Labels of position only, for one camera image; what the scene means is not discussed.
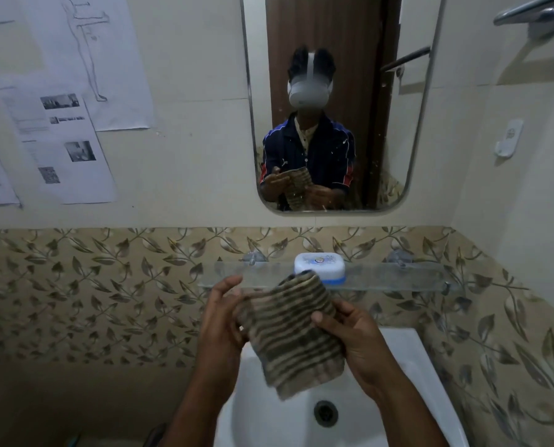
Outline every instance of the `beige shirt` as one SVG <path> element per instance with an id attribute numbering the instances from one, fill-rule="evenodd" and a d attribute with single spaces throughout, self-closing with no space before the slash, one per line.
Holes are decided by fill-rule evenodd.
<path id="1" fill-rule="evenodd" d="M 298 124 L 298 118 L 295 118 L 295 129 L 298 131 L 298 136 L 300 137 L 300 141 L 302 142 L 302 146 L 304 147 L 306 153 L 308 153 L 308 146 L 310 145 L 317 128 L 318 124 L 314 127 L 310 127 L 308 130 L 302 130 L 300 128 L 300 124 Z"/>

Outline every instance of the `hand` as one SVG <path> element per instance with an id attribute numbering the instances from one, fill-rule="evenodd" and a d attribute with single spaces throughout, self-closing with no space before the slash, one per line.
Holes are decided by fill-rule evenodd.
<path id="1" fill-rule="evenodd" d="M 312 322 L 343 341 L 353 376 L 368 397 L 378 401 L 391 381 L 406 377 L 369 313 L 343 300 L 333 300 L 333 305 L 342 323 L 321 312 L 312 314 Z"/>
<path id="2" fill-rule="evenodd" d="M 223 406 L 233 393 L 239 371 L 240 355 L 248 339 L 240 332 L 233 316 L 243 296 L 239 290 L 224 296 L 242 282 L 241 276 L 229 276 L 216 284 L 202 314 L 193 386 L 202 386 Z"/>
<path id="3" fill-rule="evenodd" d="M 342 191 L 321 185 L 309 185 L 305 188 L 305 202 L 315 210 L 337 208 L 344 198 Z"/>
<path id="4" fill-rule="evenodd" d="M 264 198 L 269 202 L 275 202 L 290 183 L 291 178 L 281 175 L 281 169 L 275 166 L 273 171 L 264 179 L 262 186 Z"/>

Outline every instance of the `white headset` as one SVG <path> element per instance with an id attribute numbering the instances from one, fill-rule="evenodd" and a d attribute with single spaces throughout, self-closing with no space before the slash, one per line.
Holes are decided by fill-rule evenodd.
<path id="1" fill-rule="evenodd" d="M 314 52 L 308 53 L 308 71 L 305 78 L 294 77 L 287 83 L 289 103 L 299 108 L 324 108 L 333 92 L 333 81 L 314 74 Z"/>

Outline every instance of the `red sleeve stripe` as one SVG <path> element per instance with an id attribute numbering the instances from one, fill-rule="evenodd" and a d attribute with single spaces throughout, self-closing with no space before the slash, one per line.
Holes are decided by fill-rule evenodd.
<path id="1" fill-rule="evenodd" d="M 260 183 L 263 182 L 264 178 L 266 177 L 267 175 L 267 165 L 266 163 L 263 163 L 261 166 L 260 166 Z"/>
<path id="2" fill-rule="evenodd" d="M 345 174 L 345 177 L 343 177 L 343 185 L 346 185 L 348 187 L 352 180 L 353 180 L 353 165 L 349 165 L 347 167 L 347 172 Z"/>

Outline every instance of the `white soap box lid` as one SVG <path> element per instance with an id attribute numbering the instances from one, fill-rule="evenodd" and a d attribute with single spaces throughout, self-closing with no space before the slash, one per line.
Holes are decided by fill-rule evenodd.
<path id="1" fill-rule="evenodd" d="M 345 282 L 345 262 L 335 253 L 302 253 L 294 261 L 294 272 L 312 270 L 324 284 L 342 284 Z"/>

